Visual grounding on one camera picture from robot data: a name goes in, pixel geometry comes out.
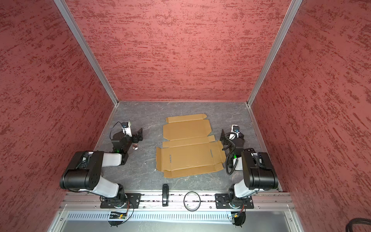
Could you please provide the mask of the brown cardboard box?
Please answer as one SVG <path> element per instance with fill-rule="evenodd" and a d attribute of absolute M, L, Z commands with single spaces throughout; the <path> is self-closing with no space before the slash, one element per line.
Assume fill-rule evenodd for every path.
<path fill-rule="evenodd" d="M 156 169 L 165 178 L 179 178 L 224 169 L 223 145 L 211 134 L 206 114 L 166 118 L 162 148 L 156 148 Z"/>

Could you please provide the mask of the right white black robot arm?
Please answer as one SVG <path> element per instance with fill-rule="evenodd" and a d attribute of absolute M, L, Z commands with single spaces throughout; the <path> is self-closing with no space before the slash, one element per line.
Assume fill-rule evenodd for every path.
<path fill-rule="evenodd" d="M 278 188 L 278 177 L 268 153 L 256 152 L 253 148 L 244 148 L 244 135 L 239 128 L 231 132 L 221 132 L 220 142 L 226 151 L 225 169 L 227 175 L 242 172 L 243 179 L 231 185 L 228 194 L 215 197 L 216 207 L 231 209 L 253 208 L 251 196 L 261 191 Z"/>

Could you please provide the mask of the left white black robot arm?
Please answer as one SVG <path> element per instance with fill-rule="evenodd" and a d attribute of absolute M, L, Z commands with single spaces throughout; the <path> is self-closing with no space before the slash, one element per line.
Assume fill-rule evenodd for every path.
<path fill-rule="evenodd" d="M 130 147 L 143 141 L 143 129 L 128 134 L 129 128 L 116 133 L 111 139 L 112 152 L 76 152 L 60 179 L 60 187 L 72 192 L 89 192 L 100 197 L 100 208 L 122 209 L 139 207 L 140 193 L 126 194 L 122 184 L 102 176 L 103 167 L 123 166 L 128 160 Z"/>

